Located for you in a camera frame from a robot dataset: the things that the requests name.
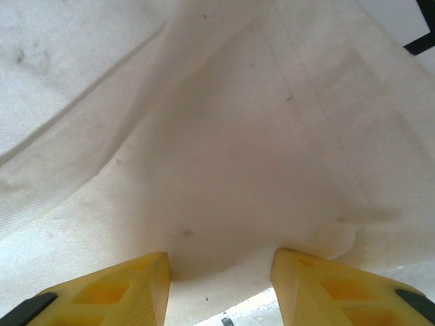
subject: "dark spot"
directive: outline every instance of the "dark spot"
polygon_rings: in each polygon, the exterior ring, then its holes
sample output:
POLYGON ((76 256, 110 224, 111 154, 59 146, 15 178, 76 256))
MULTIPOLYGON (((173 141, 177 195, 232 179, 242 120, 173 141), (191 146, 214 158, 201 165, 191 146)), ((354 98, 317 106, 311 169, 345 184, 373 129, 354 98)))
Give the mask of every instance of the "dark spot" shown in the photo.
POLYGON ((190 237, 190 236, 193 236, 193 230, 192 230, 192 229, 184 230, 184 231, 181 233, 181 235, 182 235, 182 236, 185 236, 186 238, 188 238, 188 237, 190 237))
POLYGON ((18 55, 16 56, 16 62, 20 63, 24 60, 25 54, 24 54, 24 50, 22 48, 20 48, 18 50, 18 55))

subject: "white cloth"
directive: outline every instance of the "white cloth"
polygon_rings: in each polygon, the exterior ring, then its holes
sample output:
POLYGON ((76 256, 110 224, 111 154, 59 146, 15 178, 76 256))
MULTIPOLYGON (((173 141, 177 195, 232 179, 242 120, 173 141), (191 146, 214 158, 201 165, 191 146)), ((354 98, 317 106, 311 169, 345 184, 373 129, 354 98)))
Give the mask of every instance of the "white cloth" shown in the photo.
POLYGON ((266 288, 280 246, 430 261, 434 78, 354 0, 178 2, 3 4, 0 314, 154 250, 168 325, 266 288))

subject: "yellow clamp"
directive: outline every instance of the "yellow clamp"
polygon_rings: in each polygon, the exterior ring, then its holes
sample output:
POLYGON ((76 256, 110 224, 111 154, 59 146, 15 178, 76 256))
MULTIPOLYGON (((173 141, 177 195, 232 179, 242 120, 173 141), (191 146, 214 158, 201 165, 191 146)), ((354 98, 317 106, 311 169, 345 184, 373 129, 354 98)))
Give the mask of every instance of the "yellow clamp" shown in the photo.
MULTIPOLYGON (((279 249, 271 280, 285 326, 433 326, 435 304, 403 283, 279 249)), ((163 326, 171 272, 150 253, 46 289, 0 326, 163 326)))

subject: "square hole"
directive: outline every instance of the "square hole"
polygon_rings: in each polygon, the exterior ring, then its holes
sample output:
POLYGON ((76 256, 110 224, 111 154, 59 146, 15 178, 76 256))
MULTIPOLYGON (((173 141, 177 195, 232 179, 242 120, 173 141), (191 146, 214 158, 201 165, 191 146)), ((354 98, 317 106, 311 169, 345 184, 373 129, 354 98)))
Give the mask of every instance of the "square hole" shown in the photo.
POLYGON ((345 309, 344 313, 354 326, 411 326, 400 320, 391 310, 353 308, 345 309))
POLYGON ((104 320, 102 316, 61 317, 52 326, 99 326, 104 320))
POLYGON ((127 282, 97 282, 84 288, 77 297, 74 298, 73 304, 117 304, 124 293, 127 291, 129 284, 127 282))
POLYGON ((372 294, 364 283, 351 278, 325 278, 321 285, 334 300, 372 300, 378 297, 372 294))

